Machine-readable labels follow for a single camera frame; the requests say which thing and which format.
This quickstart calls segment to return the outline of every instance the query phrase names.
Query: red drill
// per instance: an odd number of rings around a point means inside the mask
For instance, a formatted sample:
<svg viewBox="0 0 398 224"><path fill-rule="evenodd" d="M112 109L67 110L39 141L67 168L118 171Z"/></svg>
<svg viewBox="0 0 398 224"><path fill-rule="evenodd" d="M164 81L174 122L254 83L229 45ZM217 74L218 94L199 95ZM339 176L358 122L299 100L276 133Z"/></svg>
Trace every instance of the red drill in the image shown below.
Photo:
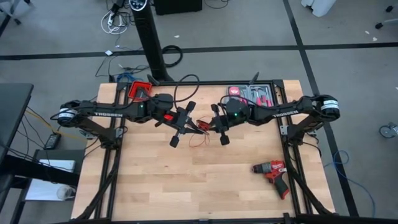
<svg viewBox="0 0 398 224"><path fill-rule="evenodd" d="M289 192L286 183L282 180L282 175L286 172L286 166L283 161L271 161L253 166L252 171L255 174L265 174L270 183L274 184L281 199Z"/></svg>

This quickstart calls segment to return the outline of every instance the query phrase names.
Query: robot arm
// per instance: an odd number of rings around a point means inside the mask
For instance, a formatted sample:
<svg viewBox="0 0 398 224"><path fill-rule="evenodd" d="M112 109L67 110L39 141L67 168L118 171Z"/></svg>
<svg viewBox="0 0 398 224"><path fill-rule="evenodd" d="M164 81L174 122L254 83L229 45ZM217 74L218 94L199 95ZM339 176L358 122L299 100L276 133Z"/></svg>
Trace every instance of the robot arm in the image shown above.
<svg viewBox="0 0 398 224"><path fill-rule="evenodd" d="M291 144L301 145L304 134L320 129L324 122L331 122L340 117L340 110L337 100L329 95L303 96L298 101L264 107L258 105L246 105L245 103L231 98L227 104L220 105L225 114L218 114L217 105L211 108L215 112L215 117L211 121L212 131L221 133L221 144L229 144L229 139L225 131L229 128L243 123L260 126L270 122L274 118L281 118L294 114L308 114L299 124L287 127L287 140Z"/></svg>
<svg viewBox="0 0 398 224"><path fill-rule="evenodd" d="M97 103L91 101L70 101L61 106L58 113L58 124L67 128L80 128L94 136L98 136L101 145L105 148L117 149L121 143L122 129L104 128L89 119L90 116L111 118L126 118L127 120L143 124L151 119L157 121L155 127L165 124L176 129L170 145L177 147L179 136L186 133L203 134L192 122L189 114L196 103L190 101L188 106L177 108L174 112L173 97L170 94L159 94L146 101L132 102L126 105Z"/></svg>

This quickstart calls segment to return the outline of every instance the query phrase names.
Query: black aluminum frame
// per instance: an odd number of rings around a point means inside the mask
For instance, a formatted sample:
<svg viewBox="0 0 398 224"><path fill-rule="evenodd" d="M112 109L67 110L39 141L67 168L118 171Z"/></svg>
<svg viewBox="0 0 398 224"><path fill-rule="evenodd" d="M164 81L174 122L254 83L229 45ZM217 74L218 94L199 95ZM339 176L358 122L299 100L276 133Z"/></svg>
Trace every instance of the black aluminum frame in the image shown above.
<svg viewBox="0 0 398 224"><path fill-rule="evenodd" d="M238 80L238 81L202 81L200 82L200 85L247 85L249 82L246 80ZM175 86L176 84L178 84L179 86L190 86L190 85L197 85L197 82L161 82L159 86ZM280 91L280 95L282 97L282 103L286 103L287 99L286 99L286 92L285 92L285 88L284 88L284 83L283 80L259 80L254 82L254 84L258 84L258 85L265 85L268 84L271 87L271 95L272 98L274 100L274 104L277 105L278 101L277 101L277 92L275 90L275 88L278 88ZM131 87L130 83L118 83L117 87L116 87L116 96L115 96L115 103L119 103L120 100L120 94L122 92L123 89L129 90ZM125 94L124 95L124 105L126 105L128 103L128 95ZM292 123L291 118L288 118L288 124ZM115 124L116 120L113 118L111 120L111 125L114 128L114 124ZM123 118L121 120L121 126L124 125L124 123L126 122L126 120ZM279 131L279 126L283 125L282 122L282 118L277 118L277 124L278 124L278 131ZM284 152L284 159L285 161L287 159L290 159L289 156L289 145L287 144L287 142L285 142L283 140L283 137L280 133L280 139L281 139L281 143L282 143L282 148L283 148L283 152ZM114 162L117 162L117 168L119 168L119 159L120 159L120 155L121 155L121 150L116 151L115 153L115 159ZM102 178L106 178L106 175L108 173L108 166L109 166L109 159L110 159L111 153L110 150L107 150L105 153L105 157L104 157L104 165L103 165L103 169L101 171L101 183ZM296 163L297 163L297 172L300 175L300 177L303 179L303 181L305 182L305 174L303 172L303 168L302 168L302 162L301 162L301 158L300 158L300 154L299 154L299 150L296 147L296 149L294 149L294 157L296 159ZM108 199L108 206L107 206L107 212L106 212L106 217L105 218L109 218L112 219L112 215L113 215L113 208L114 208L114 198L116 195L116 182L117 182L117 176L116 178L112 181L111 183L111 190L109 193L109 199ZM290 194L292 196L292 203L293 203L293 208L294 208L294 212L296 215L301 214L301 208L300 208L300 204L299 204L299 197L297 195L297 189L296 189L296 185L295 185L295 181L293 179L293 177L289 176L289 189L290 189ZM303 194L303 199L305 202L305 208L308 214L312 214L312 207L310 205L310 202L308 200L308 198ZM101 208L103 206L102 200L100 201L100 203L98 204L96 210L95 210L95 218L99 218L100 214L101 214ZM291 218L289 217L288 213L284 213L281 214L281 216L283 216L283 218L242 218L242 219L216 219L216 220L211 220L211 223L290 223L291 222ZM112 223L146 223L146 224L150 224L150 223L208 223L209 220L154 220L154 221L122 221L122 222L112 222Z"/></svg>

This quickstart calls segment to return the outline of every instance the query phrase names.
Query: black box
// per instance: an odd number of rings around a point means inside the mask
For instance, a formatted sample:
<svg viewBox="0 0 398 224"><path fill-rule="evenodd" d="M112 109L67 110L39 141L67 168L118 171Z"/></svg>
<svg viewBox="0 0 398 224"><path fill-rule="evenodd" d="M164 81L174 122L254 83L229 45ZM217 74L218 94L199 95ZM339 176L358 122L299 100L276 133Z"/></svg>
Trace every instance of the black box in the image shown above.
<svg viewBox="0 0 398 224"><path fill-rule="evenodd" d="M154 0L157 15L181 12L197 12L202 9L202 0Z"/></svg>

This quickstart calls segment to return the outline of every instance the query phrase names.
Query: small black device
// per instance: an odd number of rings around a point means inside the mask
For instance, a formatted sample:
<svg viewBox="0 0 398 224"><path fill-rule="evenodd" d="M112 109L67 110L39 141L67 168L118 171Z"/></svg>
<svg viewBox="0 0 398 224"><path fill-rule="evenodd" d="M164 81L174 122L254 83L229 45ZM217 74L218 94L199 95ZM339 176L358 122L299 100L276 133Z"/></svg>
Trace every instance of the small black device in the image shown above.
<svg viewBox="0 0 398 224"><path fill-rule="evenodd" d="M60 139L61 139L61 134L52 133L50 137L47 139L44 149L45 150L55 149L58 146Z"/></svg>
<svg viewBox="0 0 398 224"><path fill-rule="evenodd" d="M154 4L157 15L197 12L203 5L202 0L154 0Z"/></svg>

